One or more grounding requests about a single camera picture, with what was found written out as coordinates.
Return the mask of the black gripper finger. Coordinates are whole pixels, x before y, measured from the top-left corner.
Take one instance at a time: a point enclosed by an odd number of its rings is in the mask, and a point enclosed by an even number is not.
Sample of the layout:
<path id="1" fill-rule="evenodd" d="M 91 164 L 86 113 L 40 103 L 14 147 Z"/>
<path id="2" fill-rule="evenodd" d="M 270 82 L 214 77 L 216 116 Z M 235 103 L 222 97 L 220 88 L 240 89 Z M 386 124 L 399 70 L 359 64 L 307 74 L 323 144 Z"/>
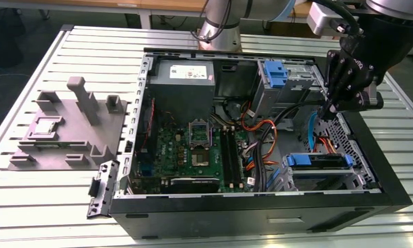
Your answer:
<path id="1" fill-rule="evenodd" d="M 322 119 L 334 120 L 339 112 L 339 105 L 347 101 L 347 80 L 351 58 L 344 50 L 330 50 L 327 55 L 327 67 L 324 75 L 324 87 L 327 88 L 327 99 L 322 105 Z"/>
<path id="2" fill-rule="evenodd" d="M 354 111 L 362 105 L 359 103 L 364 87 L 348 89 L 348 87 L 338 86 L 335 90 L 335 113 Z"/>

